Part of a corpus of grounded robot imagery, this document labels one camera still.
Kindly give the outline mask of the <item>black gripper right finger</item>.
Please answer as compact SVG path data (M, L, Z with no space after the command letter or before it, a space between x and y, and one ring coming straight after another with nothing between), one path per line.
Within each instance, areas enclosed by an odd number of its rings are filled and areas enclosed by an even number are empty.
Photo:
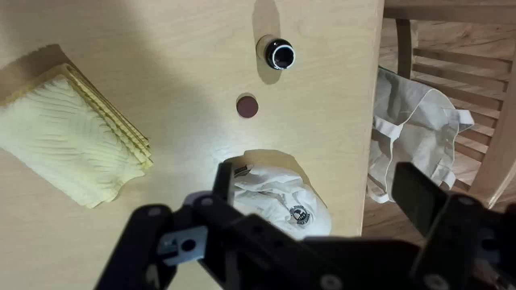
M504 281L516 280L516 212L486 207L478 198L447 191L412 162L399 162L393 196L425 236L410 276L423 290L491 290L475 273L486 262Z

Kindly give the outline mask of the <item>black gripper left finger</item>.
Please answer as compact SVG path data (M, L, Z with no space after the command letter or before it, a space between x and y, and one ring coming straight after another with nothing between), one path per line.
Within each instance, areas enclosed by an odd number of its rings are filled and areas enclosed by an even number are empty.
M183 262L198 260L225 290L254 290L251 260L231 238L243 217L233 204L235 164L222 162L215 185L193 193L178 210L165 204L138 207L96 290L167 290Z

